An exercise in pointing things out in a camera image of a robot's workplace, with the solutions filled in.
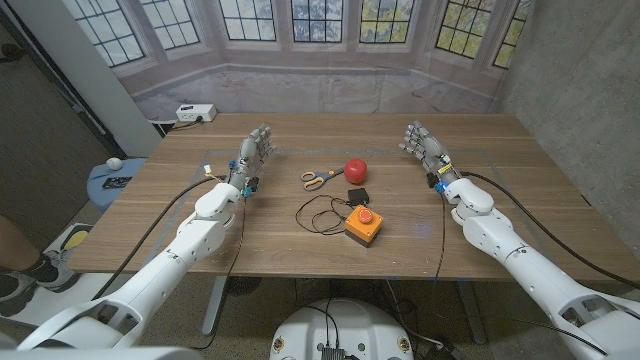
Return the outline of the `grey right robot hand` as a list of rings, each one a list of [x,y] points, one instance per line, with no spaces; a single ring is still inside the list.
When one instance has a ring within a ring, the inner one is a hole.
[[[421,162],[429,187],[439,193],[460,178],[449,151],[420,122],[407,126],[404,142],[399,147]]]

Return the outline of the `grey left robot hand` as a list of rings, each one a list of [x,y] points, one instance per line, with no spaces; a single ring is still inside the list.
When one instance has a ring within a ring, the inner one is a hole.
[[[275,151],[271,142],[271,128],[262,124],[241,143],[237,159],[231,168],[228,183],[243,190],[248,181],[257,177],[267,158]]]

